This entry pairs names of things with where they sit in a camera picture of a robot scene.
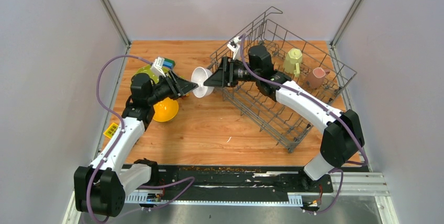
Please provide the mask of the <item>pale yellow mug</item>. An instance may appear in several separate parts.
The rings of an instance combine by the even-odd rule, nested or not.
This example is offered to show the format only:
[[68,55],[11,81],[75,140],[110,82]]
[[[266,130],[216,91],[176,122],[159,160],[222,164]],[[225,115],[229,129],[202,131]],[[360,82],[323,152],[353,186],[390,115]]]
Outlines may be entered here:
[[303,54],[300,49],[292,48],[286,54],[283,63],[283,70],[288,74],[293,74],[294,77],[298,78],[300,76],[300,68],[303,60]]

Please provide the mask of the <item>white bowl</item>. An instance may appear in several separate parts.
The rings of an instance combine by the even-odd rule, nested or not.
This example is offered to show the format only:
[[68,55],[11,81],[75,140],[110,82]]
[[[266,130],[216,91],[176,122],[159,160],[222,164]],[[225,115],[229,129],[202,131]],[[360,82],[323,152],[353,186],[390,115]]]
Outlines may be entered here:
[[214,91],[214,87],[204,85],[204,82],[211,75],[212,72],[204,67],[199,66],[194,69],[191,76],[191,81],[198,85],[198,87],[192,91],[196,98],[209,96]]

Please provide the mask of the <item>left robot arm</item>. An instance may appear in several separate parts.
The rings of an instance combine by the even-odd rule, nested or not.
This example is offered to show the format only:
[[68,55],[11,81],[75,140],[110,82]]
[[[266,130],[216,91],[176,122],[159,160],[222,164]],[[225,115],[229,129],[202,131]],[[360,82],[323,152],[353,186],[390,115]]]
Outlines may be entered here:
[[104,150],[88,166],[74,172],[75,206],[80,212],[116,217],[126,196],[139,186],[154,189],[160,184],[160,174],[154,171],[155,162],[138,160],[125,172],[121,169],[129,152],[151,123],[155,104],[170,98],[176,100],[198,88],[173,71],[154,82],[146,73],[131,79],[131,95],[119,115],[116,133]]

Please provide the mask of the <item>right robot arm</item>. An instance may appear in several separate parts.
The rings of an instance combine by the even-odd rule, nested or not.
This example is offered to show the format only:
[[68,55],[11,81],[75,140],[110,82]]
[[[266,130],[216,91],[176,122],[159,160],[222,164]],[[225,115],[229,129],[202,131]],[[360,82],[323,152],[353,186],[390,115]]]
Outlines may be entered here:
[[299,176],[300,187],[313,191],[320,178],[341,168],[365,144],[360,118],[349,109],[341,111],[327,105],[302,89],[292,78],[274,68],[271,54],[263,45],[252,46],[248,56],[223,57],[218,69],[203,82],[208,87],[235,87],[239,82],[254,82],[264,96],[280,103],[309,121],[322,134],[319,153]]

